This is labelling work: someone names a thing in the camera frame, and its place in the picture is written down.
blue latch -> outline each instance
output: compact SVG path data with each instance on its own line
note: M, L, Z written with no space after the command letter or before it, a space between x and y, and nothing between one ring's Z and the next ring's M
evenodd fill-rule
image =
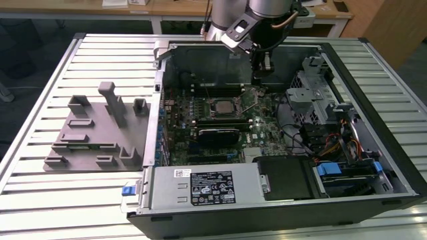
M383 166L382 166L380 162L375 161L374 167L375 167L378 173L383 171Z
M124 186L121 188L121 196L135 196L136 195L136 186Z
M340 166L335 162L322 163L316 168L320 176L328 174L342 174Z

slotted aluminum table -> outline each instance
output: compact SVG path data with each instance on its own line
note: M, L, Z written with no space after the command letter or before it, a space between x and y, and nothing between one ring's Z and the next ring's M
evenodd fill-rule
M44 172L44 157L69 113L72 95L105 99L101 81L113 81L123 101L151 100L157 40L201 40L188 35L87 34L73 39L0 164L0 239L141 240L121 213L121 186L139 172ZM328 42L427 178L427 108L368 43L346 38L290 37ZM127 201L137 202L136 197ZM300 228L199 239L427 239L427 205L386 212L359 224Z

barcode sticker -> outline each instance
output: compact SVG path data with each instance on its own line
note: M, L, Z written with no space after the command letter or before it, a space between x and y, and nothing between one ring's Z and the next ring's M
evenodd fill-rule
M191 169L175 169L173 171L175 178L188 178L191 174L192 174Z

power supply label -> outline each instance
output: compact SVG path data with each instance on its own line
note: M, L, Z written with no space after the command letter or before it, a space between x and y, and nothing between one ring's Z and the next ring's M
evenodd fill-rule
M235 203L236 193L231 171L191 174L191 204L193 206Z

black cable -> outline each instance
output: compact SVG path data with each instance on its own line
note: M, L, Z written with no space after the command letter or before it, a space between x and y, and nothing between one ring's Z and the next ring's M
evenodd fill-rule
M11 144L12 144L12 141L0 140L0 144L1 144L1 145L11 145Z
M211 16L212 16L212 8L213 8L213 6L211 6L211 10L208 11L208 16L207 16L205 22L209 21L209 18L211 18Z
M296 7L295 7L294 10L299 12L302 10L302 8L303 8L303 4L298 0L295 1L295 3L296 3ZM284 42L284 40L290 36L291 30L294 29L294 24L295 24L296 18L298 17L295 17L294 20L290 22L290 24L283 28L282 39L272 46L270 46L267 48L255 49L255 52L258 52L258 53L270 52L271 50L274 50Z
M296 137L296 135L299 135L299 134L300 134L300 133L298 132L298 133L295 133L294 136L292 136L292 149L295 148L295 139L296 139L295 137Z
M279 47L279 45L284 42L284 40L290 36L291 30L294 28L294 23L295 23L295 20L292 20L292 22L284 27L283 36L282 36L280 40L270 47L255 49L255 52L258 52L258 53L270 52L276 47Z
M283 127L282 127L282 126L280 126L280 123L279 123L279 106L280 106L280 104L282 104L282 99L284 98L286 94L287 94L287 93L284 92L284 94L282 95L282 97L280 97L280 99L279 99L278 106L276 106L276 108L275 108L275 121L276 121L276 123L278 123L278 126L279 126L283 134L284 134L288 138L291 138L291 139L304 148L306 153L312 156L312 155L315 154L314 151L311 151L311 149L302 143L300 140L298 140L295 137L292 137L292 135L288 134L287 131L283 130L283 128L287 126L287 124L284 124Z
M209 3L211 3L211 0L207 0L205 13L204 13L204 21L203 21L204 24L207 24L207 21L208 21Z

